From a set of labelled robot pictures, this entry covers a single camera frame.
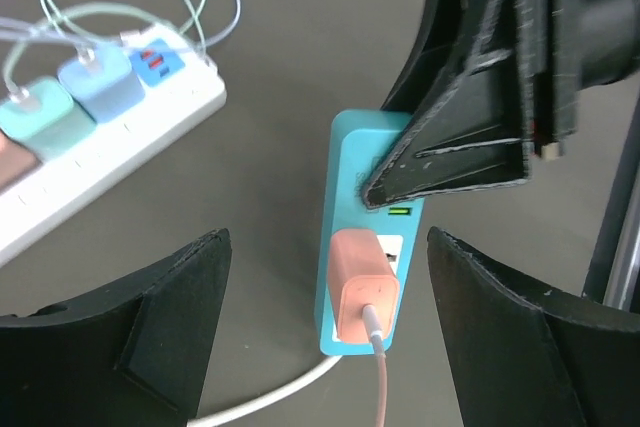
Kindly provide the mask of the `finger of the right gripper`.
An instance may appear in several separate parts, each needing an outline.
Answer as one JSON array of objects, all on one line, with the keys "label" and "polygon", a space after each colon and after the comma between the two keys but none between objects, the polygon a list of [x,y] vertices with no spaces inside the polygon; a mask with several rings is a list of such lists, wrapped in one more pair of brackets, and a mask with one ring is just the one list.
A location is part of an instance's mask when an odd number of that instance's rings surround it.
[{"label": "finger of the right gripper", "polygon": [[529,178],[526,111],[513,64],[448,67],[361,188],[370,208]]}]

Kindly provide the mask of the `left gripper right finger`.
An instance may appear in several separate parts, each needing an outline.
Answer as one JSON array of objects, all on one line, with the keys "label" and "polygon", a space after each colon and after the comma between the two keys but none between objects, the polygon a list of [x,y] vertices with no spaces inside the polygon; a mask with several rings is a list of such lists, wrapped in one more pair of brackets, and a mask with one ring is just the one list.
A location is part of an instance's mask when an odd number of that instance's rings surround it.
[{"label": "left gripper right finger", "polygon": [[566,293],[441,228],[427,242],[464,425],[638,425],[638,314]]}]

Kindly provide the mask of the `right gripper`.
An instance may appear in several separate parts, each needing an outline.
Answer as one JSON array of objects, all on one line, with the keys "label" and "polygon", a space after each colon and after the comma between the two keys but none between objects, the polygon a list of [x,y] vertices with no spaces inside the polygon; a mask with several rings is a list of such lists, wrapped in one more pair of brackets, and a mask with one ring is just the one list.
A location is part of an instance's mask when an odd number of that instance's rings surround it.
[{"label": "right gripper", "polygon": [[534,151],[559,157],[577,130],[579,92],[638,71],[639,0],[425,0],[383,110],[517,114],[518,39]]}]

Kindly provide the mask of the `white power strip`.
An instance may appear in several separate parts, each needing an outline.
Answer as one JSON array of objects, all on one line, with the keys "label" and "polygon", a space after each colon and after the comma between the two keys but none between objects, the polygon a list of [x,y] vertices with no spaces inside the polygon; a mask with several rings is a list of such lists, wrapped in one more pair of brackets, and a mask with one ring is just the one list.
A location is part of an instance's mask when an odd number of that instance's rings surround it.
[{"label": "white power strip", "polygon": [[155,24],[119,47],[145,90],[119,117],[96,123],[68,152],[1,189],[1,261],[7,263],[218,111],[225,84],[215,62]]}]

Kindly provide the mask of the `salmon pink charger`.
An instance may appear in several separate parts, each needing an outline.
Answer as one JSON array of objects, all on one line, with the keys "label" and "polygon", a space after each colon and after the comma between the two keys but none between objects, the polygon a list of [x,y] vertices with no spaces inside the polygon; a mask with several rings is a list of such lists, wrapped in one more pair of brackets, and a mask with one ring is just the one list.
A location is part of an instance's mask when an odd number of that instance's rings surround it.
[{"label": "salmon pink charger", "polygon": [[375,310],[382,338],[395,322],[400,282],[378,235],[369,229],[341,229],[331,236],[327,283],[337,338],[348,345],[369,341],[364,309]]}]

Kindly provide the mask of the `light blue charger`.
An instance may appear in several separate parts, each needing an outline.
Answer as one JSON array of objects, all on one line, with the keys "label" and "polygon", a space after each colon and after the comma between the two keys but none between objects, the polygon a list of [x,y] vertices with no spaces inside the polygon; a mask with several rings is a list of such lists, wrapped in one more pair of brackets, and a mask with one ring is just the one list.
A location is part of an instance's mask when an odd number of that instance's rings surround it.
[{"label": "light blue charger", "polygon": [[119,117],[145,97],[145,90],[129,57],[117,46],[96,47],[95,57],[74,57],[58,69],[58,80],[72,98],[97,122]]}]

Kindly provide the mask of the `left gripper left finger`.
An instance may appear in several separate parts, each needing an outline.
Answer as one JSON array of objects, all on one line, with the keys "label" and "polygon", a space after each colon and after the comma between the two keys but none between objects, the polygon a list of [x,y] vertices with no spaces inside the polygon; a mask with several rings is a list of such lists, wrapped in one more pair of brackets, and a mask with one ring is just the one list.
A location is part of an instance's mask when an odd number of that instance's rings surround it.
[{"label": "left gripper left finger", "polygon": [[28,316],[1,320],[5,426],[184,426],[198,412],[231,265],[216,229]]}]

